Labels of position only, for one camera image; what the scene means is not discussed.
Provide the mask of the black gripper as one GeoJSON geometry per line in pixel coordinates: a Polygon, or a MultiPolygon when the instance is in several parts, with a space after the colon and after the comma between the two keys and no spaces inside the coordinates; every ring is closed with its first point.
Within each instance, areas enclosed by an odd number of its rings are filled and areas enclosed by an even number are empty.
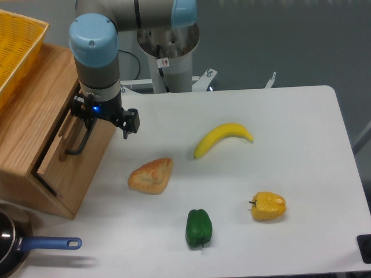
{"type": "Polygon", "coordinates": [[[138,110],[122,108],[121,89],[114,98],[107,101],[97,101],[93,94],[76,94],[71,102],[71,115],[82,119],[88,130],[93,128],[96,118],[111,122],[122,130],[125,140],[129,134],[136,134],[140,127],[138,110]]]}

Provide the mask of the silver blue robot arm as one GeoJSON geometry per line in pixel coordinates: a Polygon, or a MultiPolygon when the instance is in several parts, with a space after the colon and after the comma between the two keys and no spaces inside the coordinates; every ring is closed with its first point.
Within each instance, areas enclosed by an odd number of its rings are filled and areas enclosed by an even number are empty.
{"type": "Polygon", "coordinates": [[[81,92],[71,103],[72,116],[91,129],[96,119],[111,122],[126,138],[140,126],[136,109],[124,110],[119,81],[122,31],[188,27],[196,22],[196,1],[77,1],[69,29],[81,92]]]}

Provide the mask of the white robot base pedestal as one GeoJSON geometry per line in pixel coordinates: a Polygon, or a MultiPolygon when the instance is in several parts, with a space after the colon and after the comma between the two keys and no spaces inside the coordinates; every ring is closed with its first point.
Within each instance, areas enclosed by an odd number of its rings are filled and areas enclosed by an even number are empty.
{"type": "Polygon", "coordinates": [[[192,90],[192,53],[199,43],[199,27],[137,31],[137,42],[148,58],[154,93],[192,90]]]}

